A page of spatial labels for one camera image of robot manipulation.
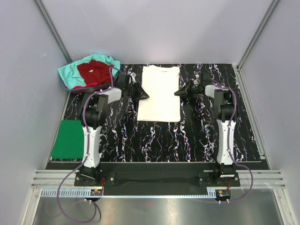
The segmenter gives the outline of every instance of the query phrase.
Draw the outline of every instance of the metal plate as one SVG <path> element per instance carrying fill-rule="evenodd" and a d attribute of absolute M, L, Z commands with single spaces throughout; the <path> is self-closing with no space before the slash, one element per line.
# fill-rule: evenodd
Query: metal plate
<path fill-rule="evenodd" d="M 114 186 L 116 173 L 115 172 L 103 172 L 101 173 L 101 177 L 104 178 L 104 186 L 112 187 Z M 80 173 L 76 173 L 76 178 L 74 181 L 74 186 L 77 187 L 91 187 L 91 186 L 102 186 L 102 182 L 94 183 L 93 179 L 81 176 Z"/>
<path fill-rule="evenodd" d="M 232 199 L 244 194 L 232 190 Z M 61 198 L 66 213 L 88 220 L 94 209 L 82 198 Z M 272 190 L 253 190 L 243 201 L 219 205 L 214 199 L 101 198 L 91 225 L 283 225 Z M 55 198 L 41 197 L 34 225 L 76 225 L 60 213 Z"/>
<path fill-rule="evenodd" d="M 212 172 L 199 172 L 199 186 L 201 187 L 227 187 L 228 182 L 224 182 L 222 184 L 217 184 L 212 178 L 211 178 Z M 231 187 L 240 187 L 240 179 L 239 175 L 236 172 L 234 178 L 230 181 Z"/>

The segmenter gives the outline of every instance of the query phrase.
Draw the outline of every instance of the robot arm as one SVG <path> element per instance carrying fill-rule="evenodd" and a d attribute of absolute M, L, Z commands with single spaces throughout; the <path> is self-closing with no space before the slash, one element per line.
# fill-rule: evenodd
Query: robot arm
<path fill-rule="evenodd" d="M 219 150 L 217 155 L 214 179 L 217 184 L 227 183 L 236 176 L 233 161 L 229 154 L 233 155 L 233 135 L 237 119 L 237 111 L 229 126 L 230 118 L 234 111 L 233 96 L 229 90 L 224 90 L 211 84 L 210 74 L 197 75 L 196 79 L 190 80 L 179 91 L 176 96 L 197 98 L 199 94 L 213 98 L 213 113 L 219 127 Z"/>
<path fill-rule="evenodd" d="M 107 117 L 108 104 L 120 100 L 122 96 L 125 95 L 130 96 L 133 101 L 149 98 L 141 85 L 135 81 L 133 74 L 119 73 L 114 82 L 114 86 L 115 87 L 111 90 L 93 96 L 89 101 L 85 111 L 88 129 L 83 122 L 83 107 L 92 92 L 86 92 L 84 94 L 80 114 L 78 116 L 78 119 L 81 120 L 84 133 L 83 158 L 87 157 L 84 165 L 79 169 L 79 172 L 82 176 L 95 180 L 96 182 L 100 180 L 99 165 L 101 154 L 99 154 L 99 139 L 101 128 Z"/>

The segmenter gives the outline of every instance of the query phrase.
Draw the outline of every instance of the work surface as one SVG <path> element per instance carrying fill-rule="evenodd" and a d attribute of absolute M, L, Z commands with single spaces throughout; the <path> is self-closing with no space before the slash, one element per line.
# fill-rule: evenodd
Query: work surface
<path fill-rule="evenodd" d="M 142 81 L 143 66 L 122 65 L 121 71 L 135 72 Z M 200 72 L 237 93 L 239 117 L 234 132 L 235 158 L 260 161 L 255 138 L 231 64 L 167 64 L 180 67 L 180 87 Z M 75 120 L 83 94 L 70 94 L 65 120 Z M 131 98 L 110 104 L 102 127 L 99 151 L 104 162 L 204 162 L 213 161 L 218 151 L 218 124 L 213 117 L 212 99 L 199 96 L 196 102 L 180 101 L 181 121 L 177 123 L 137 121 L 138 102 Z"/>

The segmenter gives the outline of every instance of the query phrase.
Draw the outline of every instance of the gray wall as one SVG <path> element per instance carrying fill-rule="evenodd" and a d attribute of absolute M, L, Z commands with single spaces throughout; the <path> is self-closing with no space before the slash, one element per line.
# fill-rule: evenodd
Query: gray wall
<path fill-rule="evenodd" d="M 43 0 L 73 60 L 238 63 L 271 0 Z"/>
<path fill-rule="evenodd" d="M 0 224 L 20 223 L 61 112 L 56 68 L 64 61 L 33 0 L 0 7 Z"/>
<path fill-rule="evenodd" d="M 242 68 L 272 166 L 300 221 L 300 1 L 282 0 Z"/>

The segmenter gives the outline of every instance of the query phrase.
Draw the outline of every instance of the metal floor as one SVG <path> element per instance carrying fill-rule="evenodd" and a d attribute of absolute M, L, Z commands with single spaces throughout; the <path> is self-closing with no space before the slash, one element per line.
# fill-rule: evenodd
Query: metal floor
<path fill-rule="evenodd" d="M 243 194 L 232 190 L 232 199 Z M 74 219 L 88 220 L 94 213 L 92 205 L 78 198 L 61 198 L 67 214 Z M 219 205 L 212 199 L 126 199 L 103 198 L 97 201 L 101 217 L 89 224 L 99 225 L 283 225 L 273 190 L 254 189 L 237 203 Z M 56 198 L 41 197 L 34 225 L 72 225 L 60 214 Z"/>

